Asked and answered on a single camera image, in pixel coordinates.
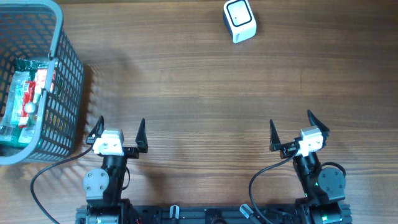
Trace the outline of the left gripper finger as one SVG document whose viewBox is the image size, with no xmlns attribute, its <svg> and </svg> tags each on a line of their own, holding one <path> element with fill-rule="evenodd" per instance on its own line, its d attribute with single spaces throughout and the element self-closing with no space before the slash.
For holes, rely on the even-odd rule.
<svg viewBox="0 0 398 224">
<path fill-rule="evenodd" d="M 147 136 L 146 136 L 146 121 L 144 118 L 142 118 L 142 120 L 141 120 L 135 142 L 137 144 L 137 148 L 140 153 L 148 152 L 148 143 L 147 143 Z"/>
<path fill-rule="evenodd" d="M 104 118 L 100 116 L 94 128 L 90 131 L 86 138 L 88 145 L 93 145 L 97 138 L 100 138 L 104 131 Z"/>
</svg>

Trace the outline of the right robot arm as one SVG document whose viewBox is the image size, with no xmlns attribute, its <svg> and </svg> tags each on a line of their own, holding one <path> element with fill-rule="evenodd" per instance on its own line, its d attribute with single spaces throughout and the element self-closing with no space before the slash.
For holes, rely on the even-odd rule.
<svg viewBox="0 0 398 224">
<path fill-rule="evenodd" d="M 275 124 L 270 121 L 270 150 L 279 151 L 281 159 L 290 158 L 305 196 L 293 204 L 272 204 L 263 214 L 272 223 L 352 223 L 346 198 L 346 171 L 335 162 L 321 163 L 317 151 L 326 146 L 330 130 L 310 111 L 310 127 L 299 131 L 299 137 L 282 144 Z"/>
</svg>

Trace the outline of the yellow liquid bottle silver cap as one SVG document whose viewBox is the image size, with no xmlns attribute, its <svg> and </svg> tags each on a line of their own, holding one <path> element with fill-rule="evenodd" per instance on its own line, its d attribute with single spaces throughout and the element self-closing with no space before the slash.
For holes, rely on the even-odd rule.
<svg viewBox="0 0 398 224">
<path fill-rule="evenodd" d="M 34 102 L 28 102 L 25 104 L 24 109 L 29 117 L 29 121 L 31 123 L 35 123 L 37 121 L 37 112 L 38 112 L 37 104 Z"/>
</svg>

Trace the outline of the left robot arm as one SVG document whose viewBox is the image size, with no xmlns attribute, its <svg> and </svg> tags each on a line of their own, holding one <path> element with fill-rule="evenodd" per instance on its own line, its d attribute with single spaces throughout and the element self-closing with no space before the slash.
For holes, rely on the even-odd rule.
<svg viewBox="0 0 398 224">
<path fill-rule="evenodd" d="M 135 142 L 136 147 L 124 146 L 120 129 L 106 129 L 104 118 L 99 117 L 89 133 L 86 143 L 95 154 L 103 158 L 100 168 L 88 171 L 83 178 L 87 206 L 76 211 L 76 223 L 113 224 L 142 223 L 142 218 L 128 198 L 122 199 L 124 177 L 130 174 L 128 159 L 138 159 L 148 152 L 146 121 L 141 120 Z"/>
</svg>

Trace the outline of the light green wipes sachet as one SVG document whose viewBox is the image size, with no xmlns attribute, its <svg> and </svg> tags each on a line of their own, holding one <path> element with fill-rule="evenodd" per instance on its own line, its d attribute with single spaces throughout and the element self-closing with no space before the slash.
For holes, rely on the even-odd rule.
<svg viewBox="0 0 398 224">
<path fill-rule="evenodd" d="M 9 94 L 10 112 L 9 122 L 13 125 L 18 125 L 21 128 L 27 126 L 29 116 L 24 115 L 24 94 L 29 92 L 29 85 L 32 80 L 30 72 L 14 73 L 11 83 L 11 92 Z"/>
</svg>

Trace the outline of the green 3M gloves package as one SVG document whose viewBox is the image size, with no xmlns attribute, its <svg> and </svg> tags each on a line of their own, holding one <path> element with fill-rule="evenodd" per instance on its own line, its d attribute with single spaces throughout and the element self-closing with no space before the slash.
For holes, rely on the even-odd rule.
<svg viewBox="0 0 398 224">
<path fill-rule="evenodd" d="M 30 72 L 31 74 L 33 74 L 39 68 L 46 68 L 48 71 L 49 61 L 18 58 L 15 63 L 15 72 Z M 9 94 L 6 102 L 5 115 L 1 121 L 1 143 L 12 147 L 26 147 L 31 142 L 34 136 L 37 121 L 35 123 L 30 123 L 25 128 L 20 128 L 18 125 L 11 124 L 9 122 L 9 105 L 11 102 L 11 100 L 9 99 Z M 39 102 L 37 103 L 38 110 L 41 97 L 39 98 Z"/>
</svg>

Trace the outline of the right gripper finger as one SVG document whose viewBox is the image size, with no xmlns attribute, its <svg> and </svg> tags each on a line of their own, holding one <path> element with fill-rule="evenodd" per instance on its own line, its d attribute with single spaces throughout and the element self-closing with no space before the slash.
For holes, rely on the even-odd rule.
<svg viewBox="0 0 398 224">
<path fill-rule="evenodd" d="M 316 126 L 322 133 L 323 137 L 328 137 L 330 130 L 325 126 L 310 110 L 307 110 L 307 116 L 310 124 Z"/>
<path fill-rule="evenodd" d="M 281 149 L 281 142 L 279 139 L 279 135 L 277 134 L 277 130 L 273 120 L 271 119 L 269 122 L 270 122 L 270 131 L 271 131 L 269 149 L 270 151 L 279 151 Z"/>
</svg>

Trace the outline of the red snack stick packet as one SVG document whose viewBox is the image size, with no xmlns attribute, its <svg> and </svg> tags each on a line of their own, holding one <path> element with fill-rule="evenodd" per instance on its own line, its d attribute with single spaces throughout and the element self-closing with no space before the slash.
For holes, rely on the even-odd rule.
<svg viewBox="0 0 398 224">
<path fill-rule="evenodd" d="M 24 106 L 28 102 L 34 102 L 36 104 L 39 102 L 39 98 L 41 97 L 41 94 L 42 94 L 42 89 L 43 89 L 43 87 L 45 85 L 45 79 L 46 79 L 46 76 L 47 76 L 47 69 L 46 68 L 39 68 L 33 74 L 30 73 L 30 75 L 32 77 L 32 80 L 30 82 L 26 82 L 26 83 L 30 83 L 30 85 L 29 85 L 29 92 L 24 94 Z"/>
</svg>

